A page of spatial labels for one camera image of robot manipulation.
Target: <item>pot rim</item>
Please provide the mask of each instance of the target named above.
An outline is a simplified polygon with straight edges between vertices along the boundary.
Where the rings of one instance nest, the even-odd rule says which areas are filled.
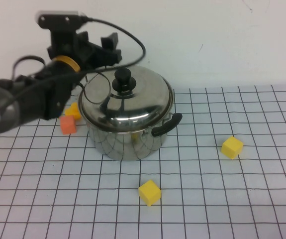
[[[108,133],[117,133],[117,134],[125,134],[125,133],[137,133],[137,132],[141,132],[141,131],[145,131],[147,128],[152,128],[154,127],[155,125],[157,125],[159,122],[161,122],[162,120],[164,120],[164,118],[166,118],[166,116],[170,113],[172,107],[173,107],[173,104],[174,104],[174,91],[173,91],[173,88],[171,87],[171,85],[168,83],[168,81],[162,77],[163,80],[165,81],[167,87],[168,87],[168,90],[169,90],[169,95],[170,95],[170,102],[169,102],[169,106],[166,110],[166,112],[164,113],[164,115],[156,122],[154,123],[153,125],[149,125],[147,126],[146,128],[143,128],[143,129],[139,129],[139,130],[134,130],[134,131],[126,131],[126,132],[119,132],[119,131],[111,131],[111,130],[106,130],[106,129],[103,129],[99,126],[97,126],[95,123],[93,123],[92,121],[90,121],[84,114],[83,112],[83,107],[82,107],[82,96],[83,96],[83,92],[80,92],[79,96],[78,96],[78,108],[79,108],[79,112],[82,116],[82,118],[86,121],[86,123],[89,123],[91,124],[92,126],[104,131],[104,132],[108,132]]]

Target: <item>pot handle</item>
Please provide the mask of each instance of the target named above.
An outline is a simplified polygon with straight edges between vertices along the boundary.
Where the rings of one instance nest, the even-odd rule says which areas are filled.
[[[183,115],[181,113],[173,114],[172,118],[169,121],[167,121],[160,127],[155,127],[152,129],[152,136],[158,137],[158,136],[168,133],[169,131],[174,129],[179,124],[182,118],[183,118]]]

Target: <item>lid knob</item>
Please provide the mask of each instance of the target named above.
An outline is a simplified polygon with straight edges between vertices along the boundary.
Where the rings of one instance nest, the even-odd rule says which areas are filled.
[[[114,73],[115,79],[112,82],[113,89],[117,92],[128,92],[135,88],[136,81],[127,68],[120,68]]]

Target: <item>pot lid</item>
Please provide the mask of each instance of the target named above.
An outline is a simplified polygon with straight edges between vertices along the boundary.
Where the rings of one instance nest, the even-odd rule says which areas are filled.
[[[139,131],[154,125],[172,104],[170,85],[159,74],[141,66],[94,75],[79,97],[85,119],[110,132]]]

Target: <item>stainless steel pot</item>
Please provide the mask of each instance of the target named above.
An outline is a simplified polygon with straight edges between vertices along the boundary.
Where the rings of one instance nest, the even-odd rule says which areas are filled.
[[[101,153],[138,160],[158,150],[181,121],[182,114],[170,113],[173,102],[173,90],[163,77],[133,66],[94,76],[79,96],[79,110]]]

